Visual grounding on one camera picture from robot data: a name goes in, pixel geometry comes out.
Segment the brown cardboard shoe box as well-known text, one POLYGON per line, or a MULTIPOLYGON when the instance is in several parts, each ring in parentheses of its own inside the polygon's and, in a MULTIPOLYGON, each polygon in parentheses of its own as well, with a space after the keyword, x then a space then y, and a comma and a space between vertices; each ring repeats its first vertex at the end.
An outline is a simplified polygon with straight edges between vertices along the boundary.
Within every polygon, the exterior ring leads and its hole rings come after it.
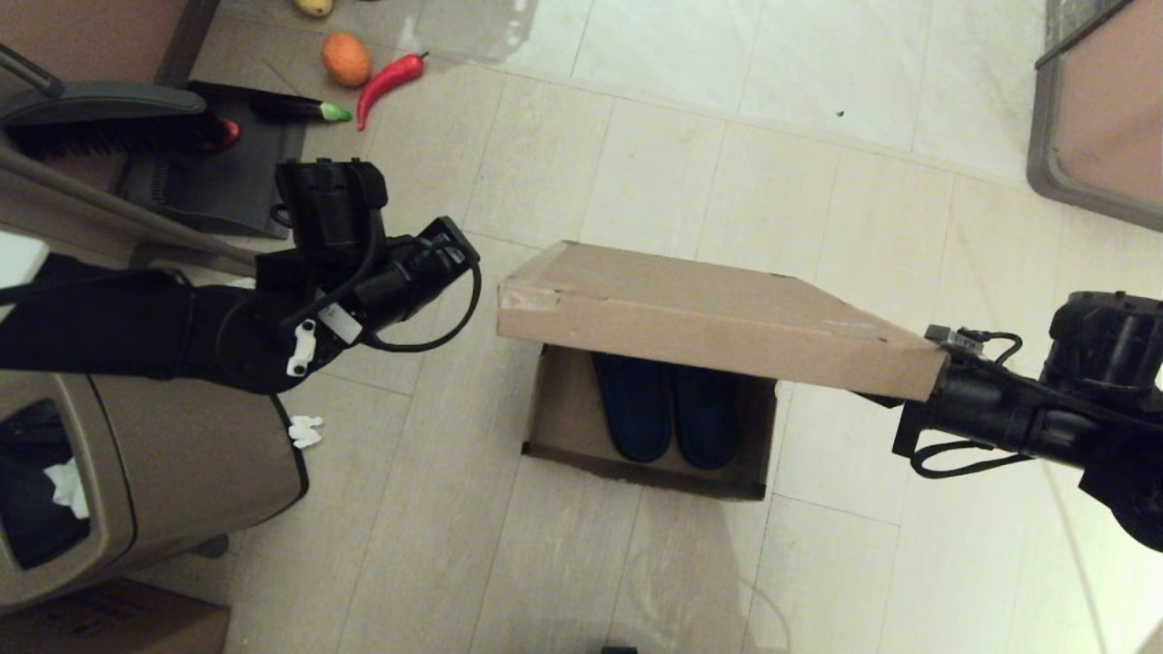
POLYGON ((759 502, 777 382, 806 382, 878 401, 925 401, 947 363, 939 346, 778 273, 561 242, 511 273, 497 332, 541 344, 522 452, 602 479, 719 500, 759 502), (739 375, 741 438, 732 463, 701 471, 671 447, 651 464, 611 443, 595 351, 739 375))

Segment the blue slipper white print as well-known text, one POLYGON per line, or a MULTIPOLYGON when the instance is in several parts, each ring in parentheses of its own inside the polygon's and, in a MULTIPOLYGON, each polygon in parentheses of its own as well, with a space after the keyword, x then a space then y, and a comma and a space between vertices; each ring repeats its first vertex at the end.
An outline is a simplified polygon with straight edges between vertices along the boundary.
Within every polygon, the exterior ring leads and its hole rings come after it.
POLYGON ((611 443, 627 461, 651 464, 673 439, 671 365, 614 353, 592 355, 611 443))

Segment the black dustpan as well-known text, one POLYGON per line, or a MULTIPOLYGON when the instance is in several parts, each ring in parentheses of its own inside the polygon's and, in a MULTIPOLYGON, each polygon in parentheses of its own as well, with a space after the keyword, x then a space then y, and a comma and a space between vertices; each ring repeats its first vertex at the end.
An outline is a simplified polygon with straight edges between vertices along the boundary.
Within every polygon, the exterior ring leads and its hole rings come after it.
POLYGON ((128 202, 204 234, 285 240, 290 229, 271 216, 280 202, 274 166, 299 159, 306 123, 274 119, 287 93, 191 80, 208 109, 240 125, 237 144, 221 152, 133 154, 117 194, 128 202))

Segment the dark purple eggplant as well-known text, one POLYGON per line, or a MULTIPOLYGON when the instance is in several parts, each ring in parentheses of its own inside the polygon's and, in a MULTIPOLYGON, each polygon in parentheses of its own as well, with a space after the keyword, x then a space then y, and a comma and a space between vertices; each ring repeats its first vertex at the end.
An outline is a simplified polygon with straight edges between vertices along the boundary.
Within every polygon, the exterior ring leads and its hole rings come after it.
POLYGON ((254 114, 270 123, 349 123, 354 119, 352 112, 338 104, 304 95, 256 93, 251 95, 249 106, 254 114))

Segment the red chili pepper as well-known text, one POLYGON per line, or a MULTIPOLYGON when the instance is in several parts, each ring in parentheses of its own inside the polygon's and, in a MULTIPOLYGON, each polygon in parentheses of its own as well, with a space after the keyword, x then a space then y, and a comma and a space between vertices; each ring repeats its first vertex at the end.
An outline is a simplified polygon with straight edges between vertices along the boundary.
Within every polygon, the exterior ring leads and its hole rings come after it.
POLYGON ((391 91, 402 87, 424 74, 424 59, 428 54, 404 54, 402 57, 388 63, 373 74, 361 91, 361 99, 356 104, 356 128, 365 130, 368 120, 374 108, 374 104, 381 100, 391 91))

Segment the orange fruit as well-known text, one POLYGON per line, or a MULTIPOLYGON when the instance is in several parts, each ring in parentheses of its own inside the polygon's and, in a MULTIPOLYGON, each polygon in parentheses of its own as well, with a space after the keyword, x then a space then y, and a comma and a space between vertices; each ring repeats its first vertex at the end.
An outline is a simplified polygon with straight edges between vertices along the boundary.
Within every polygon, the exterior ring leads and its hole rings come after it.
POLYGON ((373 74, 373 59, 354 35, 333 33, 321 45, 321 61, 329 78, 341 87, 358 88, 373 74))

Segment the tan plastic trash bin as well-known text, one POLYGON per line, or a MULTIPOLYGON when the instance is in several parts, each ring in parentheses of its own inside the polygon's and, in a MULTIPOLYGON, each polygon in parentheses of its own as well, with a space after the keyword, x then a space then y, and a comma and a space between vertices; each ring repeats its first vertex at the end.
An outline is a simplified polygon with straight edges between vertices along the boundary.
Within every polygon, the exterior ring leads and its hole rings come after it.
POLYGON ((301 500, 274 396, 204 381, 0 370, 0 614, 250 529, 301 500), (90 519, 51 502, 76 458, 90 519))

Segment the grey black hand broom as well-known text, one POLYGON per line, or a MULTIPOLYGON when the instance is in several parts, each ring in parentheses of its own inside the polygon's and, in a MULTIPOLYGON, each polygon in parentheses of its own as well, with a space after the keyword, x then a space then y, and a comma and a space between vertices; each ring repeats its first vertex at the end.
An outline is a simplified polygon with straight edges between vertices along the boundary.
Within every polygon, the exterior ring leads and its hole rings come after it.
POLYGON ((222 118, 202 95, 184 88, 64 83, 3 43, 0 67, 33 87, 0 104, 0 129, 17 152, 34 159, 69 154, 202 154, 204 129, 222 118))

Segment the brown table grey edge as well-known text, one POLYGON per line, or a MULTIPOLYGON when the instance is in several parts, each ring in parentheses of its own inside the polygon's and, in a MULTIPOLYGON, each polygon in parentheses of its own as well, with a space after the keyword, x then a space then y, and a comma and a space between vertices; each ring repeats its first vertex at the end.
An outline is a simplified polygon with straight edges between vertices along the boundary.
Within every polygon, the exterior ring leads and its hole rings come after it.
POLYGON ((1163 0, 1048 0, 1027 179, 1163 234, 1163 0))

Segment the white paper waste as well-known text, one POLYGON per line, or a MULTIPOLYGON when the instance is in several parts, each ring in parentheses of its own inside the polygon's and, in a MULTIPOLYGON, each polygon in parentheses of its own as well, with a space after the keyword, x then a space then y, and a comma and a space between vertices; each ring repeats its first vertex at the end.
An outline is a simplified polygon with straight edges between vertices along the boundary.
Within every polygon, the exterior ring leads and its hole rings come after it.
POLYGON ((90 505, 76 458, 70 457, 66 463, 47 467, 43 472, 53 486, 53 505, 69 509, 78 520, 90 519, 90 505))

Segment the grey metal table frame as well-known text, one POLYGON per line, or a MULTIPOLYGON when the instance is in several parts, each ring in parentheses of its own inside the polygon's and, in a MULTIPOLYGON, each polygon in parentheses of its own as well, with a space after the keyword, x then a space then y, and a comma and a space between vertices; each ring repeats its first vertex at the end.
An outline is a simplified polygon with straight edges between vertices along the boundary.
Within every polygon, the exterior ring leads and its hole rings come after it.
POLYGON ((63 175, 24 154, 14 152, 8 145, 0 145, 0 171, 16 175, 24 182, 34 183, 47 191, 66 197, 74 202, 108 216, 106 223, 143 239, 142 253, 172 253, 176 261, 188 261, 221 273, 254 277, 258 253, 234 247, 211 235, 176 223, 137 204, 98 190, 87 183, 76 182, 71 175, 63 175))

